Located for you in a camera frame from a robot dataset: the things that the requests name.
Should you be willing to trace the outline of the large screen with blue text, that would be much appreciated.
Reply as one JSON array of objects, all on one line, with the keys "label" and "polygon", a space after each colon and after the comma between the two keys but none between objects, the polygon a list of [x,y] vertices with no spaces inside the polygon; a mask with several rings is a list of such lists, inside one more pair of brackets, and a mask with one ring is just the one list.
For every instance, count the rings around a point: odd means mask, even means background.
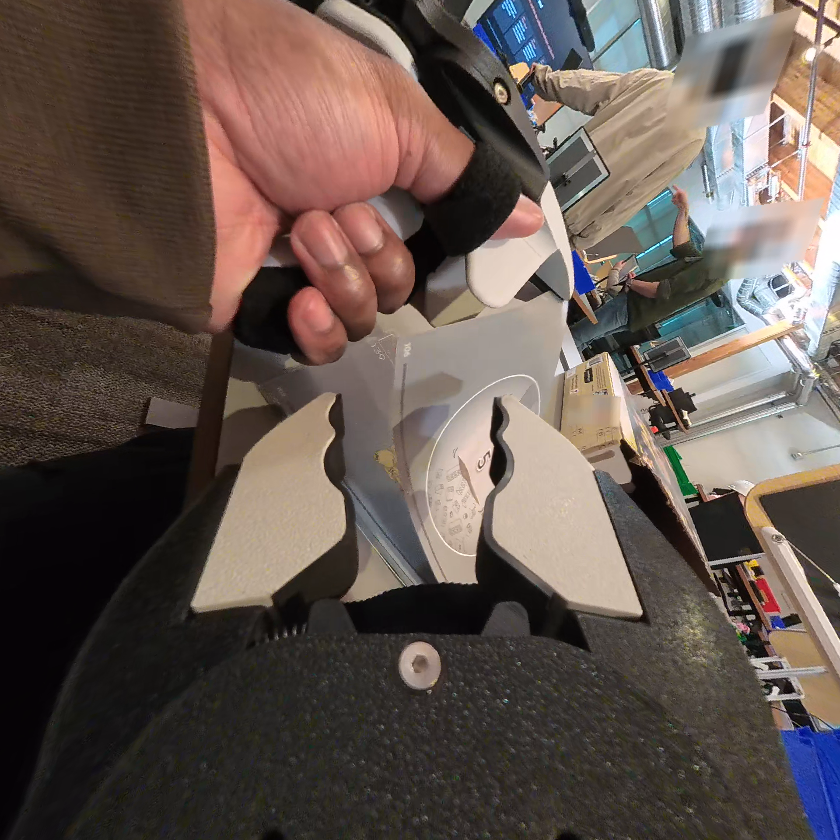
[{"label": "large screen with blue text", "polygon": [[592,68],[595,41],[582,1],[496,1],[474,33],[511,67]]}]

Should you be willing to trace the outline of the person's left forearm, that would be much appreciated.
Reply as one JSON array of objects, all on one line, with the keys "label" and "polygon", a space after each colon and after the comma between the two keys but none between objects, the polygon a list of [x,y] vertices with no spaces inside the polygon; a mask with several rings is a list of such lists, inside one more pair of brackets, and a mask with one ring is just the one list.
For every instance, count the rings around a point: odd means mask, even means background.
[{"label": "person's left forearm", "polygon": [[202,332],[215,255],[182,2],[2,2],[2,305]]}]

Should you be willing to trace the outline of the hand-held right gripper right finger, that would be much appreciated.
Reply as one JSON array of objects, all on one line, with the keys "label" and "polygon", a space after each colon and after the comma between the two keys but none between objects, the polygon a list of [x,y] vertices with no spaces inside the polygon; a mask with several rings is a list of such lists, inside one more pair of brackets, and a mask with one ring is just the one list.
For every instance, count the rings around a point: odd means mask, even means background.
[{"label": "hand-held right gripper right finger", "polygon": [[491,411],[490,480],[476,578],[519,606],[533,635],[578,615],[637,623],[644,607],[597,474],[557,429],[512,395]]}]

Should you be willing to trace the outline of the cardboard box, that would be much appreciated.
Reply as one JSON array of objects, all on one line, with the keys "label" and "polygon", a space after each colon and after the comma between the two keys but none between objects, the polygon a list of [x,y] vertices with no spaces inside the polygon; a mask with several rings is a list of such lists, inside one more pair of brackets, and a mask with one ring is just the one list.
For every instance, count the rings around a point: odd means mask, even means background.
[{"label": "cardboard box", "polygon": [[623,380],[609,353],[565,372],[560,432],[585,455],[630,440]]}]

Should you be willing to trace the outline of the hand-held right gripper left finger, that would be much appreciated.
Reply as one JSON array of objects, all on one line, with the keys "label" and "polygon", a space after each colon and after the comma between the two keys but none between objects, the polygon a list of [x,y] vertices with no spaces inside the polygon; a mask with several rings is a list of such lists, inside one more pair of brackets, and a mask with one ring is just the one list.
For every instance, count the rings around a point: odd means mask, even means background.
[{"label": "hand-held right gripper left finger", "polygon": [[323,393],[255,444],[238,469],[191,601],[194,614],[273,608],[283,627],[356,582],[354,504],[344,486],[343,400]]}]

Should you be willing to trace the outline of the wooden beam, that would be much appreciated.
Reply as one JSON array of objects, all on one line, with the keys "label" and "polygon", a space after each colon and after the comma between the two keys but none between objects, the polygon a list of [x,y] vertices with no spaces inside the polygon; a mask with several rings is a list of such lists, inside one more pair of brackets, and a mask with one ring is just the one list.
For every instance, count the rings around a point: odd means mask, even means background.
[{"label": "wooden beam", "polygon": [[727,360],[740,353],[752,350],[762,344],[782,340],[800,328],[800,324],[781,320],[763,328],[717,346],[716,348],[694,355],[687,360],[674,364],[665,370],[670,380],[700,371],[720,361]]}]

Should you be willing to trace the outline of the black monitor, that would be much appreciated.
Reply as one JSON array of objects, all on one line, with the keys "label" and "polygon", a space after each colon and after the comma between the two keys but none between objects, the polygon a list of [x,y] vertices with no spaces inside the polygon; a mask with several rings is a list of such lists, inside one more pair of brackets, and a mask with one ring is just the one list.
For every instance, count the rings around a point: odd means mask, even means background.
[{"label": "black monitor", "polygon": [[744,512],[745,497],[734,489],[689,508],[711,569],[758,560],[763,547]]}]

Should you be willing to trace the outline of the small monitor on stand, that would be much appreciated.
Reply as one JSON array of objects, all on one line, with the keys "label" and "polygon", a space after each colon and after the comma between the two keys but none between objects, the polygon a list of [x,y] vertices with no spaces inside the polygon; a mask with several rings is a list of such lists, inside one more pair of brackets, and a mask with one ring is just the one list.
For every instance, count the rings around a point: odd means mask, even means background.
[{"label": "small monitor on stand", "polygon": [[557,145],[547,158],[547,166],[562,213],[568,212],[611,176],[586,127],[577,129]]}]

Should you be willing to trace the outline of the grey tape piece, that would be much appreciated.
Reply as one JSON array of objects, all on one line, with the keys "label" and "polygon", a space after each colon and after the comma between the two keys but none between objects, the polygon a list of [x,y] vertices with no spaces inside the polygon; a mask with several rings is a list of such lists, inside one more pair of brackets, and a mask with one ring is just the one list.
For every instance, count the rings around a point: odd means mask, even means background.
[{"label": "grey tape piece", "polygon": [[153,396],[146,408],[143,425],[167,429],[193,428],[198,415],[199,409],[195,406]]}]

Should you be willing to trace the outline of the silver ribbed air duct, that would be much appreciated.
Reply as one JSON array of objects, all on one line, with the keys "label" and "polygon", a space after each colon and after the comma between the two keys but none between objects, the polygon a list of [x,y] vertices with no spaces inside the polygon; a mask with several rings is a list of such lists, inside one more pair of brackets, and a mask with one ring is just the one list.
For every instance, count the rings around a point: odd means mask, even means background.
[{"label": "silver ribbed air duct", "polygon": [[636,1],[648,64],[673,70],[688,37],[719,28],[720,1]]}]

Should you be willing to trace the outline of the person's left hand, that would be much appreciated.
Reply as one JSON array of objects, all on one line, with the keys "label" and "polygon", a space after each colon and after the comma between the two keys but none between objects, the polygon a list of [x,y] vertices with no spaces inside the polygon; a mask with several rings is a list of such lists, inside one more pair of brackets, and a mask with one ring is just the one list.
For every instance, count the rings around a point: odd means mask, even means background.
[{"label": "person's left hand", "polygon": [[287,308],[304,361],[329,364],[415,281],[369,200],[397,187],[430,206],[475,145],[394,62],[289,2],[183,3],[215,215],[207,328],[234,320],[273,241],[308,284]]}]

